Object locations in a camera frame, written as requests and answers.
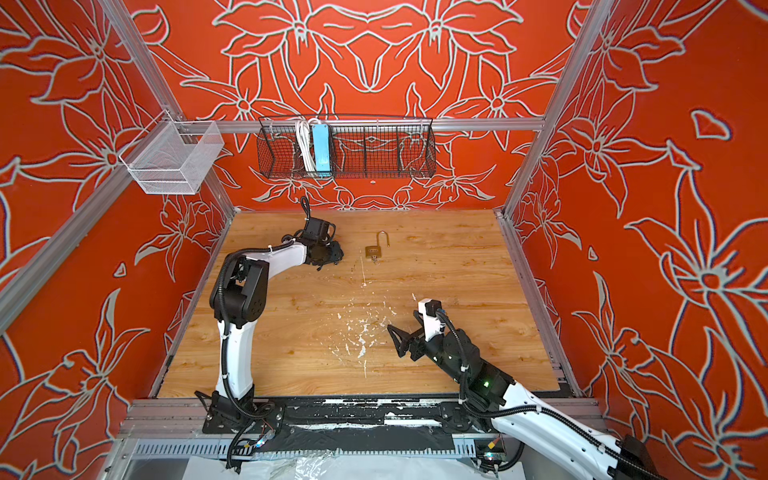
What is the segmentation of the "large brass padlock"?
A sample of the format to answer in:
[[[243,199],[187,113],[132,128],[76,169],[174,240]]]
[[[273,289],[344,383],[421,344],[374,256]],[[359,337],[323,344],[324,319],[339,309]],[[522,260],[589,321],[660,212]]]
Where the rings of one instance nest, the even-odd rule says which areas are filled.
[[[383,248],[381,244],[381,236],[384,236],[384,239],[386,240],[386,245],[390,245],[390,238],[389,233],[380,230],[376,233],[376,243],[374,245],[368,245],[365,247],[365,257],[369,260],[371,260],[374,264],[376,264],[381,258],[383,254]]]

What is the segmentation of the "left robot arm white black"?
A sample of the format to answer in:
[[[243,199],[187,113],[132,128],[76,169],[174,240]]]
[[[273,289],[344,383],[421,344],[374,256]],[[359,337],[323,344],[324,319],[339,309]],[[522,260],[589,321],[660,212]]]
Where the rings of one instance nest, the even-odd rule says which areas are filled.
[[[212,394],[197,392],[206,408],[203,432],[219,434],[247,429],[265,420],[272,406],[255,400],[252,373],[253,337],[267,306],[269,281],[289,269],[308,265],[321,270],[343,259],[334,239],[336,226],[311,213],[300,199],[305,223],[277,246],[240,249],[228,254],[216,277],[209,304],[219,331],[219,372]]]

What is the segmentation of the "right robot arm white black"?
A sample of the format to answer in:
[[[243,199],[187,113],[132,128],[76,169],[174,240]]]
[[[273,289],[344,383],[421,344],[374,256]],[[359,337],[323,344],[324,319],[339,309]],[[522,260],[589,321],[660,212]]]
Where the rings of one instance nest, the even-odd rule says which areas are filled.
[[[645,445],[627,435],[619,439],[589,427],[540,399],[482,358],[438,300],[425,299],[414,317],[420,328],[408,333],[394,325],[387,331],[399,357],[431,360],[458,385],[458,407],[483,428],[516,440],[512,459],[480,459],[478,467],[498,472],[512,466],[525,448],[577,479],[660,479]]]

